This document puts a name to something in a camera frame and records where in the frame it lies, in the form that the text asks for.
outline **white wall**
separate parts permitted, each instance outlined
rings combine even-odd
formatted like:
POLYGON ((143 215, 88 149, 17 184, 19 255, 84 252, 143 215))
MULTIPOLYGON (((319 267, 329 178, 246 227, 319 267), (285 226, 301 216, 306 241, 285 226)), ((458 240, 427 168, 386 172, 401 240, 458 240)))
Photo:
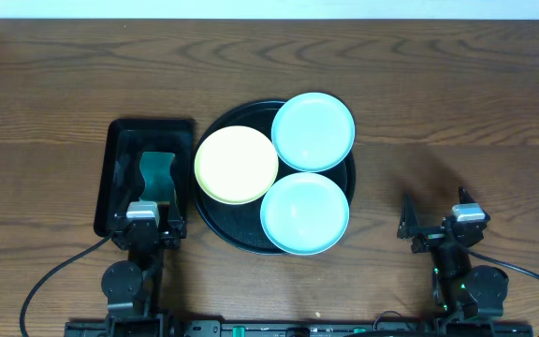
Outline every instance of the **white wall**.
POLYGON ((539 0, 0 0, 0 18, 539 20, 539 0))

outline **black round tray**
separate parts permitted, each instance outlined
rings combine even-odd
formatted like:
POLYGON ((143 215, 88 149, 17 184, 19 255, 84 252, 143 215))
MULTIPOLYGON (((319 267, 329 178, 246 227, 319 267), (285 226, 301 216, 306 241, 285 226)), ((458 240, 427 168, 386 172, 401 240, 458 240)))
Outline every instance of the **black round tray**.
MULTIPOLYGON (((271 139, 273 118, 284 103, 285 101, 280 99, 262 100, 244 104, 227 112, 215 121, 203 134, 201 140, 198 142, 195 153, 198 151, 198 147, 201 146, 203 140, 216 130, 226 126, 249 126, 259 130, 271 139)), ((276 182, 289 174, 297 172, 299 171, 290 168, 280 160, 276 182)), ((267 255, 285 254, 283 250, 271 243, 261 227, 260 209, 263 197, 244 205, 226 205, 206 195, 199 187, 197 179, 194 177, 195 173, 193 172, 192 174, 191 185, 197 210, 205 223, 220 238, 242 250, 252 253, 267 255)), ((319 172, 319 174, 330 178, 336 183, 343 190, 348 203, 351 203, 353 193, 355 192, 355 162, 352 152, 340 164, 329 170, 319 172)))

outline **wood grain surface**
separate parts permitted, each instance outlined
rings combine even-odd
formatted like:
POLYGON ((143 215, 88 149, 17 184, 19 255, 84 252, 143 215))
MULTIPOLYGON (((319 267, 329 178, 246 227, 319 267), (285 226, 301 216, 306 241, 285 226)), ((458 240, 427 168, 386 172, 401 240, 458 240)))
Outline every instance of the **wood grain surface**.
MULTIPOLYGON (((539 22, 0 21, 0 336, 39 278, 95 243, 109 123, 190 117, 196 138, 266 97, 322 91, 357 123, 357 190, 341 241, 257 256, 189 205, 162 304, 184 317, 373 320, 434 310, 429 255, 396 239, 403 191, 437 221, 465 185, 492 216, 475 250, 539 272, 539 22)), ((107 313, 113 244, 35 296, 31 336, 107 313)), ((539 282, 512 271, 505 319, 539 331, 539 282)))

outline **light blue plate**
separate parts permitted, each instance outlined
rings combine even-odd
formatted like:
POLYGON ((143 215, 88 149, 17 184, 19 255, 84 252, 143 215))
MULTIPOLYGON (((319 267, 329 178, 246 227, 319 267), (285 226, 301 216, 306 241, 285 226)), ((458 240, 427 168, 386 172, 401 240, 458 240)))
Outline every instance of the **light blue plate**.
POLYGON ((282 178, 261 203, 261 226, 290 254, 312 255, 334 245, 348 225, 349 207, 332 180, 301 172, 282 178))
POLYGON ((291 168, 319 172, 335 167, 351 151, 355 122, 348 108, 331 95, 298 95, 276 114, 271 141, 291 168))

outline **black tray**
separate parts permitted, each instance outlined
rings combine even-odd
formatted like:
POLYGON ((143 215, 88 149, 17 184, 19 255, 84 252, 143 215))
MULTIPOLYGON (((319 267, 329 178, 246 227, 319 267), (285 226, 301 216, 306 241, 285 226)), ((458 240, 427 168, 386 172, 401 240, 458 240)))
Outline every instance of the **black tray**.
MULTIPOLYGON (((271 139, 271 124, 278 109, 284 103, 285 101, 280 99, 263 100, 248 103, 227 112, 203 134, 197 145, 197 150, 203 140, 211 133, 232 125, 252 127, 271 139)), ((290 168, 280 160, 276 182, 284 176, 296 172, 299 171, 290 168)), ((343 190, 348 203, 351 203, 355 192, 355 162, 352 152, 339 165, 319 174, 336 183, 343 190)), ((194 172, 191 185, 199 214, 220 238, 248 252, 267 255, 285 254, 283 250, 271 243, 261 227, 259 214, 263 198, 244 205, 226 205, 215 201, 201 190, 194 177, 194 172)))
MULTIPOLYGON (((172 119, 118 119, 109 125, 105 145, 99 197, 95 211, 94 230, 106 236, 115 220, 114 214, 125 212, 130 201, 138 200, 145 188, 138 163, 144 152, 174 153, 170 175, 174 181, 178 208, 186 221, 190 171, 193 153, 193 123, 172 119)), ((166 230, 168 222, 160 222, 166 230)), ((186 226, 181 229, 186 237, 186 226)))

